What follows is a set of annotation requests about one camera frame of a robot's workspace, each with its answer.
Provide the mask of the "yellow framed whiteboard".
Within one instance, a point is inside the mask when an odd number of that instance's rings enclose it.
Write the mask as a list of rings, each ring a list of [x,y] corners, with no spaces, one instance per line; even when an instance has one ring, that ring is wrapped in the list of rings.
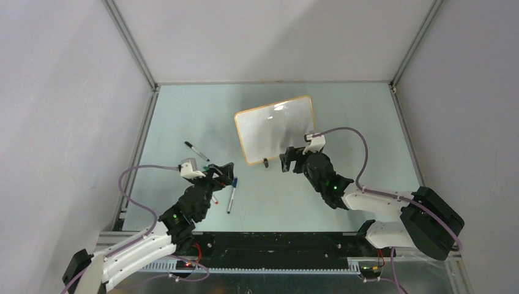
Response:
[[[308,95],[237,112],[234,122],[249,165],[275,159],[290,146],[304,146],[304,135],[316,129]]]

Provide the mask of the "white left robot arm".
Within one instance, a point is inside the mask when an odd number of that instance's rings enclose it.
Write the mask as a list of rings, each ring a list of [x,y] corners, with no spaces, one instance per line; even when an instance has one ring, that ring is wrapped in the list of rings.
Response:
[[[146,265],[169,255],[180,258],[193,249],[196,224],[211,207],[214,192],[231,186],[234,163],[209,164],[201,171],[196,160],[188,158],[167,169],[179,172],[190,183],[178,201],[163,214],[124,197],[152,215],[152,223],[142,231],[101,251],[76,252],[62,277],[63,293],[107,293]]]

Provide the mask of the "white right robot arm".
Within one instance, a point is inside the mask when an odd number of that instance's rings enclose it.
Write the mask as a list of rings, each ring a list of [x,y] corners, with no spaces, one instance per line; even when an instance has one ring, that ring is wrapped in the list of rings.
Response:
[[[371,256],[388,247],[415,248],[435,260],[445,260],[459,248],[464,219],[433,189],[386,192],[361,188],[353,179],[335,171],[323,152],[289,147],[280,155],[282,171],[303,174],[332,209],[380,214],[387,221],[367,220],[359,229],[356,248]]]

